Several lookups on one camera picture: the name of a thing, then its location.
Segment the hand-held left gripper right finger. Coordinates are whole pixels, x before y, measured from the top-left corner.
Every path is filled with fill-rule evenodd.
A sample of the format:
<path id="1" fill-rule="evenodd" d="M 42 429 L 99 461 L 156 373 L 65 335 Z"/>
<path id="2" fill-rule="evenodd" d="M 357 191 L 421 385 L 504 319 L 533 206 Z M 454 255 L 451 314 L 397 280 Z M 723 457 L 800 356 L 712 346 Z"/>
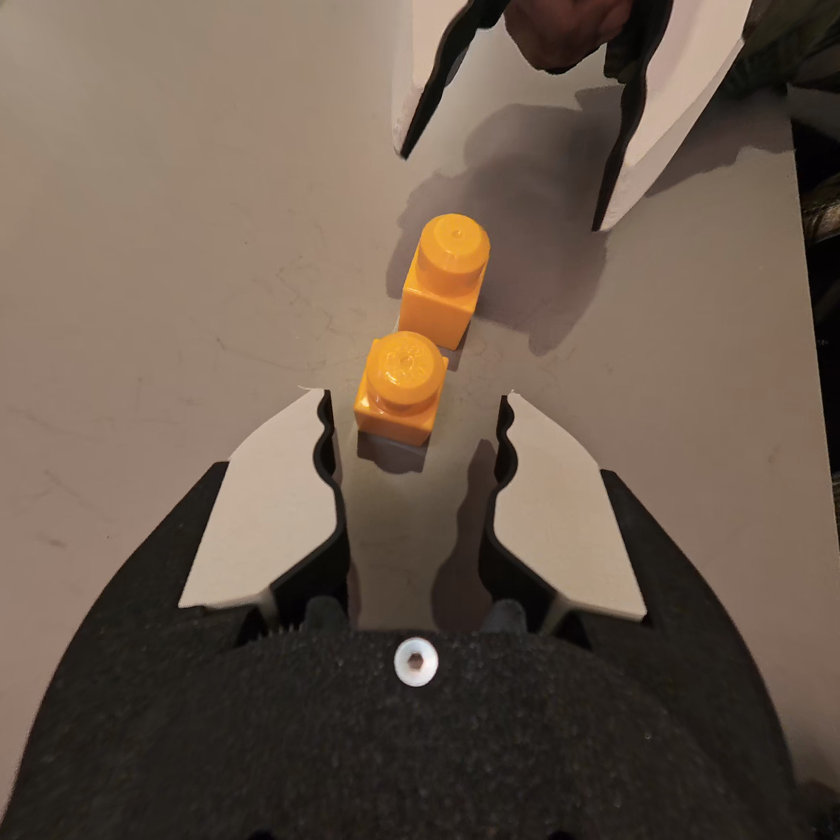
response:
<path id="1" fill-rule="evenodd" d="M 517 609 L 528 634 L 557 634 L 572 615 L 644 627 L 642 588 L 595 458 L 517 392 L 500 399 L 497 444 L 478 560 L 493 605 Z"/>

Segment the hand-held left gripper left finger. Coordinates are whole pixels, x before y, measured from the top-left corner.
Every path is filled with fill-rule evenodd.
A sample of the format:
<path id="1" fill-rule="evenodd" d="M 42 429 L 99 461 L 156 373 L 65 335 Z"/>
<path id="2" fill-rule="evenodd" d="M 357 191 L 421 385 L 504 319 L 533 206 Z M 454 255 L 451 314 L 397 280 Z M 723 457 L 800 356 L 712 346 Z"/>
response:
<path id="1" fill-rule="evenodd" d="M 300 624 L 312 598 L 348 609 L 350 540 L 328 390 L 305 390 L 237 446 L 178 606 L 256 606 Z"/>

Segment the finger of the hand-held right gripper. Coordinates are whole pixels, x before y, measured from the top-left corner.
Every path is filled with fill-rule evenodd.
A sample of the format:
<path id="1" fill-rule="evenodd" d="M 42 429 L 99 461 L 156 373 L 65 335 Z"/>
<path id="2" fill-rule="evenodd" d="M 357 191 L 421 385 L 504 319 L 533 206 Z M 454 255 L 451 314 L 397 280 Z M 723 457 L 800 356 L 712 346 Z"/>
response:
<path id="1" fill-rule="evenodd" d="M 635 2 L 637 53 L 595 205 L 605 232 L 662 174 L 743 48 L 750 1 Z"/>
<path id="2" fill-rule="evenodd" d="M 480 30 L 493 28 L 506 1 L 400 2 L 392 75 L 392 138 L 407 160 Z"/>

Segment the person's right hand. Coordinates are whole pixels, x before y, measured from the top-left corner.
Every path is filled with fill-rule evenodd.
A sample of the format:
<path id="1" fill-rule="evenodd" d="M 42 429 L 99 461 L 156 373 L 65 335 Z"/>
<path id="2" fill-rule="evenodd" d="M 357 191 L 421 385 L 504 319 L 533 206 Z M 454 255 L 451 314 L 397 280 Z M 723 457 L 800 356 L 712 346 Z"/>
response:
<path id="1" fill-rule="evenodd" d="M 618 36 L 633 1 L 510 1 L 503 13 L 508 35 L 535 70 L 575 67 Z"/>

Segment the orange mega block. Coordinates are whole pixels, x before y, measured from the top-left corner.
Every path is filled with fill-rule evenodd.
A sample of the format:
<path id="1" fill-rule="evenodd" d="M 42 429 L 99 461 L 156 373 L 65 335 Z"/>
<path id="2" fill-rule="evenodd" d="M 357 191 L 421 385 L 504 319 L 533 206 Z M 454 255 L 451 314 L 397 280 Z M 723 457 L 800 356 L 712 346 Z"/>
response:
<path id="1" fill-rule="evenodd" d="M 447 213 L 423 228 L 406 274 L 398 329 L 456 351 L 487 272 L 490 240 L 473 218 Z"/>
<path id="2" fill-rule="evenodd" d="M 447 368 L 438 347 L 420 333 L 398 331 L 374 340 L 353 402 L 359 431 L 402 445 L 425 446 Z"/>

